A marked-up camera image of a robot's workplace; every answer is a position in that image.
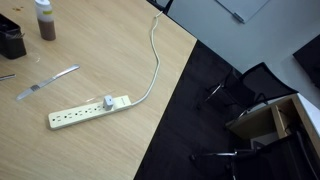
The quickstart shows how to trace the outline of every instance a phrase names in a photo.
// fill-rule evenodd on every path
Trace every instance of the brown bottle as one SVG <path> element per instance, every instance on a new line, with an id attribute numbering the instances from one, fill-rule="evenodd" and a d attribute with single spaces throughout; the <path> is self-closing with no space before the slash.
<path id="1" fill-rule="evenodd" d="M 52 6 L 49 0 L 35 0 L 41 37 L 48 41 L 56 39 Z"/>

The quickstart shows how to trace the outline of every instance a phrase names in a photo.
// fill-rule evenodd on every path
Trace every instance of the white cable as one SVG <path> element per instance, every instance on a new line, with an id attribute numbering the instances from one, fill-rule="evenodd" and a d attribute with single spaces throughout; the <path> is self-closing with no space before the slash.
<path id="1" fill-rule="evenodd" d="M 157 75 L 158 75 L 158 71 L 159 71 L 159 67 L 160 67 L 160 58 L 159 58 L 158 53 L 157 53 L 157 50 L 156 50 L 156 48 L 155 48 L 155 46 L 154 46 L 154 35 L 153 35 L 153 34 L 154 34 L 154 30 L 155 30 L 156 27 L 158 26 L 158 17 L 159 17 L 161 14 L 162 14 L 162 11 L 154 17 L 154 18 L 156 19 L 156 23 L 155 23 L 155 25 L 153 26 L 153 28 L 152 28 L 152 30 L 151 30 L 151 35 L 150 35 L 152 50 L 153 50 L 153 52 L 154 52 L 154 54 L 155 54 L 155 56 L 156 56 L 156 59 L 157 59 L 157 67 L 156 67 L 156 70 L 155 70 L 155 72 L 154 72 L 154 74 L 153 74 L 153 79 L 152 79 L 152 82 L 151 82 L 151 84 L 150 84 L 147 92 L 145 93 L 145 95 L 144 95 L 141 99 L 139 99 L 139 100 L 137 100 L 136 102 L 132 103 L 132 104 L 131 104 L 132 106 L 135 106 L 135 105 L 141 103 L 143 100 L 145 100 L 145 99 L 148 97 L 148 95 L 149 95 L 149 93 L 150 93 L 150 91 L 151 91 L 151 89 L 152 89 L 152 87 L 153 87 L 153 85 L 154 85 L 154 82 L 156 81 Z"/>

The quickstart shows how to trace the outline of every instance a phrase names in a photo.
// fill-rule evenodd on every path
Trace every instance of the outlet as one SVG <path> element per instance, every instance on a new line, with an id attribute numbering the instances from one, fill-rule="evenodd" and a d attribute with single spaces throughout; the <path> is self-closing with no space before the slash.
<path id="1" fill-rule="evenodd" d="M 110 110 L 105 110 L 103 102 L 98 102 L 50 113 L 49 124 L 52 130 L 56 130 L 83 121 L 122 111 L 128 109 L 130 106 L 131 102 L 128 96 L 116 97 L 113 99 L 113 106 Z"/>

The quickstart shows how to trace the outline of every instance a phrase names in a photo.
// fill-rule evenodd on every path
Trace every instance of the white wall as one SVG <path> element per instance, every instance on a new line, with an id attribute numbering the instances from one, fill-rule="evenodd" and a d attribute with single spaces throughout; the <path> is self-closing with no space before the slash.
<path id="1" fill-rule="evenodd" d="M 167 1 L 158 0 L 163 5 Z M 270 0 L 246 24 L 215 0 L 174 0 L 168 15 L 240 72 L 266 62 L 320 108 L 320 90 L 292 56 L 320 34 L 320 0 Z"/>

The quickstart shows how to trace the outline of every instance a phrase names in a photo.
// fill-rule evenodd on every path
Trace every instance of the black object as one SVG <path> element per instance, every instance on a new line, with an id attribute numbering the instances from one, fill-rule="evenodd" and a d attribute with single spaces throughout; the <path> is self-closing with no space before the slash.
<path id="1" fill-rule="evenodd" d="M 244 109 L 240 116 L 260 103 L 267 104 L 269 100 L 298 93 L 281 82 L 264 62 L 252 67 L 239 78 L 234 69 L 231 69 L 222 82 L 208 88 L 210 95 L 205 102 L 211 100 L 219 89 L 224 90 L 233 104 Z"/>
<path id="2" fill-rule="evenodd" d="M 0 53 L 8 59 L 27 54 L 20 26 L 0 14 Z"/>
<path id="3" fill-rule="evenodd" d="M 320 88 L 320 35 L 293 54 L 298 63 Z"/>
<path id="4" fill-rule="evenodd" d="M 160 4 L 158 4 L 157 0 L 147 0 L 150 4 L 152 4 L 154 7 L 156 7 L 159 11 L 163 11 L 163 14 L 167 14 L 171 4 L 173 2 L 173 0 L 169 0 L 169 2 L 167 3 L 167 5 L 165 7 L 161 6 Z"/>
<path id="5" fill-rule="evenodd" d="M 320 171 L 314 159 L 319 158 L 309 151 L 306 141 L 310 139 L 297 131 L 261 149 L 191 155 L 190 159 L 199 164 L 213 156 L 227 158 L 225 172 L 237 180 L 318 180 Z"/>

